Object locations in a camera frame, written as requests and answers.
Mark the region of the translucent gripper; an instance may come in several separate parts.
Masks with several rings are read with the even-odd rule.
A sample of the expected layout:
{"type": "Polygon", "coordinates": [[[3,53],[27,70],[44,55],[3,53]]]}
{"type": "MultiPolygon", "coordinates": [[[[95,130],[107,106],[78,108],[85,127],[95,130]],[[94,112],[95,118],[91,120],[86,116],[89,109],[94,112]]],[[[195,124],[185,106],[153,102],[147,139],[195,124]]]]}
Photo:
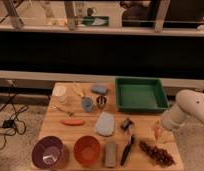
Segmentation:
{"type": "Polygon", "coordinates": [[[164,144],[164,143],[173,142],[173,134],[170,131],[167,131],[165,128],[163,128],[159,121],[155,122],[153,126],[153,131],[156,127],[159,127],[162,130],[161,137],[158,140],[155,139],[157,143],[164,144]]]}

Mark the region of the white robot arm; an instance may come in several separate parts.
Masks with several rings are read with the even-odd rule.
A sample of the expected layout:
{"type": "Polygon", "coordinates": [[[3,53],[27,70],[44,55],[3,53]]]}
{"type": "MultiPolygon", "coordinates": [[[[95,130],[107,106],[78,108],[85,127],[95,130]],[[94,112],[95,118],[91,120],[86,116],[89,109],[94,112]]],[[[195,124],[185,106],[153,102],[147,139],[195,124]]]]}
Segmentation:
{"type": "Polygon", "coordinates": [[[188,89],[179,91],[174,105],[165,110],[153,126],[155,140],[159,143],[170,142],[167,133],[179,130],[188,116],[204,124],[204,93],[188,89]]]}

